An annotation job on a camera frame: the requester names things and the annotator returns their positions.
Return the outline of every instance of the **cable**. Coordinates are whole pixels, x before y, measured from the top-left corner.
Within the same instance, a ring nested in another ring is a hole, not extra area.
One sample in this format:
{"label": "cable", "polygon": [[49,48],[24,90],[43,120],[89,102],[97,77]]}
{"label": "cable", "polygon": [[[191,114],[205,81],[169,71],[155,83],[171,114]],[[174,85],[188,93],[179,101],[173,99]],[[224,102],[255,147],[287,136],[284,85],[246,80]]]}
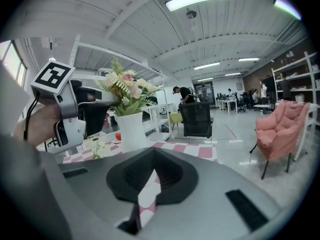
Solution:
{"label": "cable", "polygon": [[25,141],[28,140],[28,126],[29,126],[29,121],[30,121],[30,117],[31,117],[31,113],[32,111],[34,110],[35,106],[37,105],[38,101],[39,101],[39,98],[40,98],[40,92],[38,91],[36,93],[36,96],[35,96],[35,99],[34,101],[32,102],[31,106],[29,107],[27,113],[26,113],[26,117],[25,117],[25,129],[24,129],[24,132],[23,132],[23,139]]}

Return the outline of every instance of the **wall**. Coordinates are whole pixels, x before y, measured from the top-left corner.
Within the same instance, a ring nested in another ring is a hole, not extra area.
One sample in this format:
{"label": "wall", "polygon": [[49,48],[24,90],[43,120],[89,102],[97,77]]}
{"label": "wall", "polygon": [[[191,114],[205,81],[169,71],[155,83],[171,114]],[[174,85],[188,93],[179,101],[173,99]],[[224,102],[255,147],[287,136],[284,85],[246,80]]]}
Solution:
{"label": "wall", "polygon": [[[290,48],[289,51],[293,52],[294,60],[297,61],[305,56],[304,52],[307,52],[308,54],[312,54],[316,50],[313,47],[311,41],[309,39],[306,39],[306,40],[298,43],[296,46]],[[270,61],[268,64],[262,66],[258,70],[246,75],[243,78],[244,89],[247,92],[251,89],[260,90],[259,80],[271,77],[272,76],[271,68],[273,68],[275,70],[275,69],[278,69],[278,68],[285,66],[286,64],[292,63],[293,61],[291,58],[289,58],[289,59],[286,58],[286,54],[289,51],[286,51],[286,52],[282,53],[281,55],[279,55],[277,58],[273,59],[274,62]]]}
{"label": "wall", "polygon": [[[242,89],[237,90],[236,83],[241,82],[242,83]],[[235,78],[227,78],[222,80],[214,80],[212,81],[213,85],[213,91],[215,98],[217,97],[217,93],[222,93],[228,95],[228,89],[231,89],[231,92],[235,93],[237,92],[238,99],[240,99],[240,95],[245,91],[244,89],[244,83],[241,77],[235,77]]]}
{"label": "wall", "polygon": [[[167,99],[167,103],[168,104],[173,104],[174,106],[174,109],[175,111],[178,111],[178,105],[180,103],[180,100],[181,100],[181,94],[180,93],[176,93],[176,94],[173,94],[173,88],[175,86],[178,86],[178,87],[194,87],[193,84],[192,84],[192,81],[191,81],[191,78],[190,77],[184,77],[184,78],[181,78],[179,79],[179,81],[176,81],[176,80],[165,80],[164,81],[164,91],[165,91],[165,94],[166,94],[166,99]],[[155,93],[156,95],[156,98],[158,100],[158,104],[165,104],[166,103],[166,100],[165,100],[165,94],[163,91],[157,91]]]}

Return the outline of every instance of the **floor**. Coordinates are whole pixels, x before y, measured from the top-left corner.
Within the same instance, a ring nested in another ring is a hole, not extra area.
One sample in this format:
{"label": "floor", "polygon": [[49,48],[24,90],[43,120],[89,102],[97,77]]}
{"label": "floor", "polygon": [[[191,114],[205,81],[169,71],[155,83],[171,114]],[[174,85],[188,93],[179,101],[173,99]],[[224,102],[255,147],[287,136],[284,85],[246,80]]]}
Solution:
{"label": "floor", "polygon": [[[288,157],[269,162],[264,180],[261,175],[266,159],[256,148],[250,157],[249,151],[256,143],[255,121],[257,111],[239,112],[212,109],[214,118],[212,127],[212,143],[216,146],[218,162],[240,173],[248,180],[266,191],[281,208],[302,198],[302,191],[308,185],[310,175],[315,170],[314,165],[318,157],[316,149],[319,147],[319,132],[313,138],[311,150],[308,154],[303,149],[297,161],[291,161],[289,173],[286,173]],[[175,136],[171,141],[187,143],[189,138],[183,136],[183,124],[174,126]],[[191,137],[190,143],[210,143],[210,139]]]}

